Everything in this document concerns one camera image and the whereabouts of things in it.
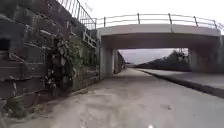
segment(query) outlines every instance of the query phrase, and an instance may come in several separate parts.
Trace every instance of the metal railing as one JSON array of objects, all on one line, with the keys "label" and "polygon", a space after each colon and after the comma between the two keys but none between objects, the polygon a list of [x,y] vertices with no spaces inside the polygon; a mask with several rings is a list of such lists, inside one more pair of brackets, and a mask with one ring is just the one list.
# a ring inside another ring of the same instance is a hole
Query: metal railing
[{"label": "metal railing", "polygon": [[182,24],[224,30],[224,25],[215,20],[176,14],[135,14],[97,19],[97,28],[128,24]]},{"label": "metal railing", "polygon": [[96,19],[90,17],[79,0],[57,0],[71,15],[89,30],[96,29]]}]

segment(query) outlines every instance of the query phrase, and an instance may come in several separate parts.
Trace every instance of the moss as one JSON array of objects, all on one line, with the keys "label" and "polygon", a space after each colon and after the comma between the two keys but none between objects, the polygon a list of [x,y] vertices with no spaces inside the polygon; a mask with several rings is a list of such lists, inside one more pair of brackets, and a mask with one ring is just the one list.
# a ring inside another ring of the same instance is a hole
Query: moss
[{"label": "moss", "polygon": [[13,118],[23,118],[27,115],[27,111],[24,108],[23,103],[13,98],[7,100],[4,109],[8,113],[8,115]]}]

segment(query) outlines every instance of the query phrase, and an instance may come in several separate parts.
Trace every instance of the road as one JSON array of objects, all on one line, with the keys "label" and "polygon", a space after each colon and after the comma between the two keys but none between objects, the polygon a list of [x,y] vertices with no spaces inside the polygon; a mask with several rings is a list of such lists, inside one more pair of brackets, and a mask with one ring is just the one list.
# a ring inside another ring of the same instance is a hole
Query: road
[{"label": "road", "polygon": [[223,128],[224,99],[133,69],[10,128]]}]

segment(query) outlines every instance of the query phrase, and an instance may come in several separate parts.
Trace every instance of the stone wall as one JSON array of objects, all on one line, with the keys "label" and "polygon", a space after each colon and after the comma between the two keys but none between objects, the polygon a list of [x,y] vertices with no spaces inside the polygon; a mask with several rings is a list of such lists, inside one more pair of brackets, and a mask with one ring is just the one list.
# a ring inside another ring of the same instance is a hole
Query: stone wall
[{"label": "stone wall", "polygon": [[120,73],[125,68],[125,60],[121,53],[117,51],[114,59],[114,73]]},{"label": "stone wall", "polygon": [[1,0],[0,98],[48,91],[47,63],[58,37],[77,47],[79,58],[73,60],[80,65],[74,67],[72,90],[98,81],[98,42],[91,32],[56,0]]}]

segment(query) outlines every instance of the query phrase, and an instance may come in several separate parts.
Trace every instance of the vegetation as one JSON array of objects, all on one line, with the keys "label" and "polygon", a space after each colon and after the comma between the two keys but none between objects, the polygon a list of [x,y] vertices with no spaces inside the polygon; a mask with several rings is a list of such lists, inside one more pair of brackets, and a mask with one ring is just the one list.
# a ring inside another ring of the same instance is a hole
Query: vegetation
[{"label": "vegetation", "polygon": [[139,64],[136,68],[190,71],[188,57],[184,53],[173,51],[168,57],[156,59],[148,63]]}]

